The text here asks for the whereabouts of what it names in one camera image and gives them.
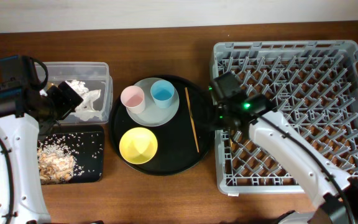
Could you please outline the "gold snack wrapper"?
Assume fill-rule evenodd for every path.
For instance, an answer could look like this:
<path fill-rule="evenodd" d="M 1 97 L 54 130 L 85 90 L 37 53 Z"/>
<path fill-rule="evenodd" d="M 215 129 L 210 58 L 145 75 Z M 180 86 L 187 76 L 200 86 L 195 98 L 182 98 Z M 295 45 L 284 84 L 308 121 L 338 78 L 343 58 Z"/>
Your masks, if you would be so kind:
<path fill-rule="evenodd" d="M 46 89 L 46 90 L 49 90 L 49 89 L 51 89 L 53 86 L 57 87 L 56 84 L 51 83 L 51 82 L 48 82 L 45 89 Z"/>

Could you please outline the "white tissue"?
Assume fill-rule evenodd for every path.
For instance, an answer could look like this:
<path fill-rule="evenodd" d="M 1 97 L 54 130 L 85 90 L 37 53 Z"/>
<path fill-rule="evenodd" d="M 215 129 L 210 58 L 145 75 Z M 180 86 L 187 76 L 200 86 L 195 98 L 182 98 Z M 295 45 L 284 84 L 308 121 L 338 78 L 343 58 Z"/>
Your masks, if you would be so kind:
<path fill-rule="evenodd" d="M 82 121 L 88 121 L 95 117 L 97 111 L 94 109 L 93 103 L 100 98 L 101 90 L 89 90 L 85 87 L 85 82 L 79 80 L 72 80 L 65 82 L 80 96 L 83 101 L 75 108 L 75 116 Z"/>

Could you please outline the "yellow bowl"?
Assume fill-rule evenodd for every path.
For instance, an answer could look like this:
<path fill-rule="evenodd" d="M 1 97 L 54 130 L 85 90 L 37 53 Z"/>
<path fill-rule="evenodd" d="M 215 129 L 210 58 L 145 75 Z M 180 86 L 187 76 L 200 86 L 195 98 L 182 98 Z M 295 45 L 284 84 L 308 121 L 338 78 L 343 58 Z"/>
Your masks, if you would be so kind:
<path fill-rule="evenodd" d="M 132 128 L 124 133 L 119 141 L 119 152 L 130 164 L 145 164 L 157 153 L 158 141 L 147 128 Z"/>

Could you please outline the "blue plastic cup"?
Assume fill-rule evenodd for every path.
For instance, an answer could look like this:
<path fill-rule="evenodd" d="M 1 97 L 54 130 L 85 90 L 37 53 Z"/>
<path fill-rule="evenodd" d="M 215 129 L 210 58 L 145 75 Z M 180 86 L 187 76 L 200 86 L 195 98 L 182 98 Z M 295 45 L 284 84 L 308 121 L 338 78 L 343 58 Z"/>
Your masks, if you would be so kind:
<path fill-rule="evenodd" d="M 159 108 L 165 109 L 172 104 L 175 88 L 170 82 L 159 80 L 151 86 L 150 94 L 155 104 Z"/>

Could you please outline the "wooden chopstick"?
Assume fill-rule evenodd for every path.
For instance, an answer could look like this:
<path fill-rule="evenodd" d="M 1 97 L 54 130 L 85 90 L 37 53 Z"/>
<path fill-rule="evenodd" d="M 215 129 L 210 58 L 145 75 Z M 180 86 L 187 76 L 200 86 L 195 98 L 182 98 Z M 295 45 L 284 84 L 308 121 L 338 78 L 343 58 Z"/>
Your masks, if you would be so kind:
<path fill-rule="evenodd" d="M 190 115 L 191 128 L 192 128 L 193 137 L 194 137 L 194 140 L 195 140 L 196 150 L 197 150 L 197 153 L 200 153 L 200 149 L 199 149 L 199 145 L 198 145 L 198 138 L 197 138 L 197 133 L 196 133 L 196 128 L 195 128 L 195 123 L 194 123 L 192 113 L 191 113 L 191 103 L 190 103 L 190 97 L 189 97 L 189 92 L 188 92 L 187 87 L 185 87 L 185 96 L 186 96 L 186 102 L 187 102 L 187 106 L 188 106 L 188 112 L 189 112 L 189 115 Z"/>

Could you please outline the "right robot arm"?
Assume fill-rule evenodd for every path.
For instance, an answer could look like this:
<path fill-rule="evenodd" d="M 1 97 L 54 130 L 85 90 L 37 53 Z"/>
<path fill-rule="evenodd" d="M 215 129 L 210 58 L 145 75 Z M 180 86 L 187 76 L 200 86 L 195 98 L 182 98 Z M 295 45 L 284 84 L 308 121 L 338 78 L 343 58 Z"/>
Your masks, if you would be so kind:
<path fill-rule="evenodd" d="M 298 182 L 316 211 L 287 212 L 277 223 L 358 223 L 358 179 L 321 155 L 265 95 L 247 96 L 230 72 L 209 83 L 215 129 L 240 131 L 266 150 Z"/>

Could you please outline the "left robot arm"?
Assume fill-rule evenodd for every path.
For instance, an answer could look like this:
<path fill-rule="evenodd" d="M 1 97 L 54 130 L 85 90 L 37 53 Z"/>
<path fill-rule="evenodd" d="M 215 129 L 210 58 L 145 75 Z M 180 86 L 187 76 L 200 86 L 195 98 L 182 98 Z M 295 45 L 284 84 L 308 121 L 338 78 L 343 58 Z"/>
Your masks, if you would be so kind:
<path fill-rule="evenodd" d="M 48 133 L 83 99 L 67 83 L 41 91 L 36 58 L 14 55 L 0 60 L 0 223 L 50 223 L 37 159 L 39 135 Z"/>

